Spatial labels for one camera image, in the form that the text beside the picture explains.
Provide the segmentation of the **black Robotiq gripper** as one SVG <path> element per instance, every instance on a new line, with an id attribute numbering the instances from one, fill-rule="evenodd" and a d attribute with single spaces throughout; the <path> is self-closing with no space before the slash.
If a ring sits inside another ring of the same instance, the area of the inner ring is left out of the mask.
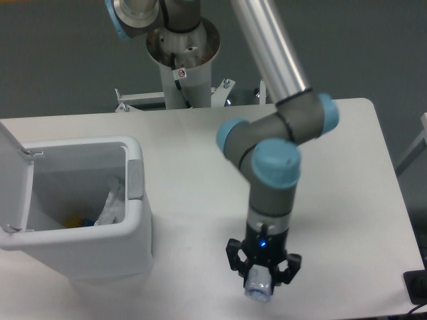
<path id="1" fill-rule="evenodd" d="M 263 235 L 246 224 L 246 234 L 243 240 L 229 239 L 226 245 L 226 255 L 232 271 L 237 271 L 244 280 L 248 277 L 248 259 L 253 265 L 264 267 L 274 267 L 272 271 L 272 283 L 274 287 L 279 287 L 282 283 L 288 285 L 300 270 L 302 256 L 286 251 L 286 240 L 288 230 L 275 235 Z M 243 250 L 246 257 L 243 261 L 239 256 L 239 251 Z M 288 262 L 288 266 L 280 271 L 279 264 Z"/>

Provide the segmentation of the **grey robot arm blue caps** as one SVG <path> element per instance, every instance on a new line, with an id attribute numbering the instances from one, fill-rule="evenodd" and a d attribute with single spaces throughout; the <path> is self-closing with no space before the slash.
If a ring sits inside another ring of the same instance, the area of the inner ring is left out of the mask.
<path id="1" fill-rule="evenodd" d="M 165 65 L 172 89 L 186 109 L 195 101 L 184 91 L 189 71 L 215 54 L 207 40 L 199 1 L 107 1 L 118 35 L 147 35 L 153 58 Z M 232 119 L 216 135 L 224 157 L 250 183 L 244 240 L 226 247 L 232 270 L 248 295 L 259 297 L 289 283 L 301 257 L 286 251 L 294 195 L 300 178 L 298 146 L 333 130 L 336 104 L 307 82 L 273 1 L 233 1 L 232 8 L 267 90 L 275 113 L 254 122 Z"/>

